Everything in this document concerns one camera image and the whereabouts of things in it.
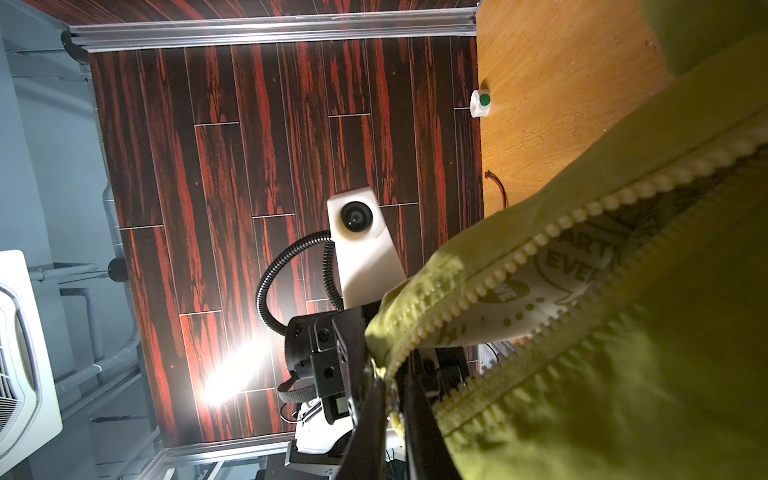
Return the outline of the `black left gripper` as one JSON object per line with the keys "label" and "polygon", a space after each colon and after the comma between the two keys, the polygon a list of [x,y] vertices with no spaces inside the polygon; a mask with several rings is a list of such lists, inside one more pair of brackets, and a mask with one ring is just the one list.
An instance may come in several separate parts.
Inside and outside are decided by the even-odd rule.
{"label": "black left gripper", "polygon": [[365,330],[378,302],[319,315],[310,329],[312,373],[325,421],[356,421],[373,382]]}

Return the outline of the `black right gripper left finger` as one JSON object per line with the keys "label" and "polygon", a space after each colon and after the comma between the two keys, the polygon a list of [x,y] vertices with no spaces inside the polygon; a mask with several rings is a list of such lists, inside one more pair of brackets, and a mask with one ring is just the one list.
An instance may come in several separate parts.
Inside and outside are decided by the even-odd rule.
{"label": "black right gripper left finger", "polygon": [[374,377],[362,399],[349,401],[353,433],[335,479],[384,479],[386,383]]}

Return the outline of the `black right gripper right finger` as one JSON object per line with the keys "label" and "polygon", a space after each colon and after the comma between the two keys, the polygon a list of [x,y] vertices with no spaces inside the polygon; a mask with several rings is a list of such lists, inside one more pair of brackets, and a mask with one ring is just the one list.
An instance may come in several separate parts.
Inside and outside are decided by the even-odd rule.
{"label": "black right gripper right finger", "polygon": [[411,353],[403,371],[402,420],[409,479],[461,479],[423,389],[418,365]]}

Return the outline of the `green Snoopy zip jacket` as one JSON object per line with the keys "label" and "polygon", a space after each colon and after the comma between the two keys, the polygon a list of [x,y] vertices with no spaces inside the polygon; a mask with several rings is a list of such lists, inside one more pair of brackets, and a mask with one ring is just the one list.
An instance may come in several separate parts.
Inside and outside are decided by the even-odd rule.
{"label": "green Snoopy zip jacket", "polygon": [[674,83],[443,245],[366,342],[461,479],[767,475],[767,5],[647,1]]}

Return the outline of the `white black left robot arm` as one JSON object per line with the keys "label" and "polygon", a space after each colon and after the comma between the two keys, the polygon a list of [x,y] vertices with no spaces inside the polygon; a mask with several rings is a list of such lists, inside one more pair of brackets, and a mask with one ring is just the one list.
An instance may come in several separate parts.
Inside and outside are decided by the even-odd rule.
{"label": "white black left robot arm", "polygon": [[324,479],[384,479],[386,385],[365,329],[378,301],[293,318],[285,334],[289,380],[279,399],[298,408],[285,467]]}

